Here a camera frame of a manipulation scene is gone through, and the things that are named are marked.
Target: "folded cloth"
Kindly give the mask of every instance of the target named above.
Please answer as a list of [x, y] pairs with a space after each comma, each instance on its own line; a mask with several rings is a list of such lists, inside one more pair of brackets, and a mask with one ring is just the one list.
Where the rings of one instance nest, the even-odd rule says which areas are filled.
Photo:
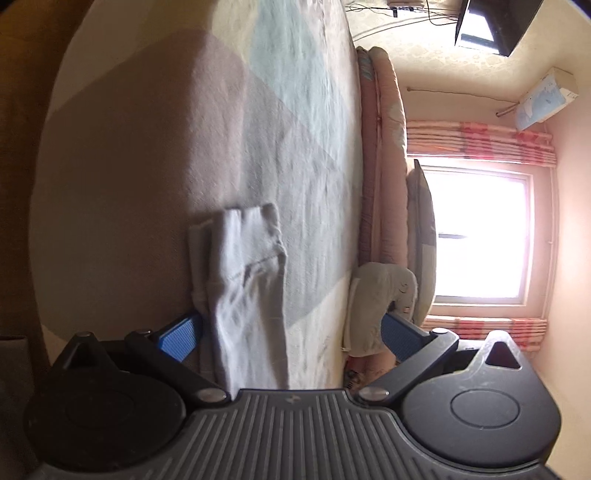
[[213, 373], [232, 396], [241, 388], [287, 389], [286, 254], [277, 207], [225, 210], [190, 227], [189, 254], [193, 303], [210, 320], [200, 373]]
[[387, 351], [382, 341], [382, 318], [390, 310], [411, 321], [417, 299], [413, 272], [400, 265], [370, 262], [355, 272], [343, 337], [350, 356], [368, 356]]

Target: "patterned wallpaper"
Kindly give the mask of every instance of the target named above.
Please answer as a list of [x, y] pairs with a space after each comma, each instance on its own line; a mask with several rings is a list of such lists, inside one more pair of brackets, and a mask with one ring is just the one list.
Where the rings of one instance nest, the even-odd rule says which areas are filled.
[[[370, 11], [350, 12], [348, 18], [354, 40], [401, 21]], [[455, 25], [421, 22], [376, 33], [355, 44], [386, 49], [402, 86], [518, 100], [556, 66], [575, 75], [580, 91], [591, 87], [591, 22], [566, 0], [544, 0], [508, 58], [455, 47], [454, 35]]]

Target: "pink striped curtain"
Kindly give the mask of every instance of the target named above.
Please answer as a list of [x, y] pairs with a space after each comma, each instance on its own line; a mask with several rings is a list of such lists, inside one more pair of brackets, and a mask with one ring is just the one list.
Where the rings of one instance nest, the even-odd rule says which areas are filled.
[[555, 167], [552, 135], [475, 122], [407, 121], [408, 155]]
[[443, 327], [466, 340], [484, 340], [493, 330], [504, 330], [523, 352], [537, 352], [544, 339], [548, 321], [544, 319], [496, 319], [475, 317], [444, 317], [428, 315], [421, 328]]

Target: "bright window glass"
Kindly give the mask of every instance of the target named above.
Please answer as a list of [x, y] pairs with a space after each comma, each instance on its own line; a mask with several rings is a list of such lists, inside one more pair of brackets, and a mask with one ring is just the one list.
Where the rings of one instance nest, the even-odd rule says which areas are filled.
[[519, 301], [528, 255], [526, 181], [482, 171], [425, 175], [438, 234], [436, 301]]

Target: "window frame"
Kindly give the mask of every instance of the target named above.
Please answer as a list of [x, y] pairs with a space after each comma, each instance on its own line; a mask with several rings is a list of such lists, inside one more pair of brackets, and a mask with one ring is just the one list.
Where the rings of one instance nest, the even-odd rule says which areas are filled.
[[544, 317], [553, 286], [556, 261], [556, 194], [554, 169], [532, 165], [416, 157], [425, 171], [457, 171], [492, 174], [526, 182], [528, 225], [524, 278], [518, 299], [474, 299], [436, 297], [429, 314], [457, 317], [529, 318]]

